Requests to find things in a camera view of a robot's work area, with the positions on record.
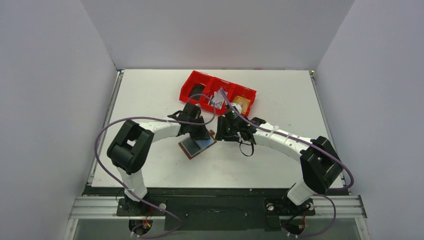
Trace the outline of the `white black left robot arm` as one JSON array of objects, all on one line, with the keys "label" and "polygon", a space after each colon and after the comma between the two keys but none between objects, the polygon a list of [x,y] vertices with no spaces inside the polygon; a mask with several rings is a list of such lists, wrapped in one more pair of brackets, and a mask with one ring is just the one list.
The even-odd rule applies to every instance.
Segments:
[{"label": "white black left robot arm", "polygon": [[168,115],[164,121],[137,123],[127,119],[109,145],[106,155],[118,169],[125,185],[125,197],[130,200],[129,208],[136,215],[143,215],[149,210],[142,167],[152,143],[186,134],[189,136],[179,145],[190,159],[217,142],[206,128],[201,108],[187,103],[182,110]]}]

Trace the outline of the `brown leather card holder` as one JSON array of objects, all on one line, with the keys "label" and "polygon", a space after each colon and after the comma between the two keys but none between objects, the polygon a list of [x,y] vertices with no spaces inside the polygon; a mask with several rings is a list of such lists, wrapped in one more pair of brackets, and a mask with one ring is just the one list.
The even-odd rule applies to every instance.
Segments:
[{"label": "brown leather card holder", "polygon": [[184,152],[189,160],[192,160],[196,156],[203,153],[205,150],[217,143],[215,139],[215,132],[209,131],[209,139],[206,140],[194,140],[191,137],[186,137],[178,143],[181,150]]}]

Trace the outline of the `black credit card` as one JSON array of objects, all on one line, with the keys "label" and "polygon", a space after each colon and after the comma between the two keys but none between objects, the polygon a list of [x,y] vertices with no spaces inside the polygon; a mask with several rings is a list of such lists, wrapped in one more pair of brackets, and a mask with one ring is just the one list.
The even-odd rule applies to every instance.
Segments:
[{"label": "black credit card", "polygon": [[201,150],[198,144],[190,137],[184,139],[181,143],[189,156],[194,156]]}]

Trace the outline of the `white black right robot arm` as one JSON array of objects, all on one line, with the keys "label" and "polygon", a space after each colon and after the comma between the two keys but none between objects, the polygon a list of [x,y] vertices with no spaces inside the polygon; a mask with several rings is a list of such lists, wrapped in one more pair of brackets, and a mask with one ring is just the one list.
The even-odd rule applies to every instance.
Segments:
[{"label": "white black right robot arm", "polygon": [[343,171],[326,137],[313,139],[293,135],[258,117],[242,119],[233,110],[218,117],[216,139],[269,147],[300,164],[302,178],[282,199],[282,207],[289,214],[296,213],[313,195],[325,194]]}]

